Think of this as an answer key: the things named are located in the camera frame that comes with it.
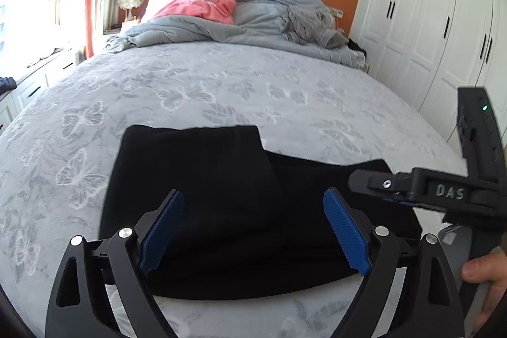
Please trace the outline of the person's right hand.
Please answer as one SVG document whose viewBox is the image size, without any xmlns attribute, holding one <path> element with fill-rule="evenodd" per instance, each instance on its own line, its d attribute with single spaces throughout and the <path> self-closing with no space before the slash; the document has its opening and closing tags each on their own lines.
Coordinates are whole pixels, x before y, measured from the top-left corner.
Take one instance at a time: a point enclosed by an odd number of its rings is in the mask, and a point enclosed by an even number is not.
<svg viewBox="0 0 507 338">
<path fill-rule="evenodd" d="M 501 249 L 497 249 L 484 257 L 466 262 L 461 269 L 461 278 L 472 284 L 485 282 L 490 284 L 488 295 L 473 324 L 472 333 L 475 334 L 494 312 L 506 291 L 506 254 Z"/>
</svg>

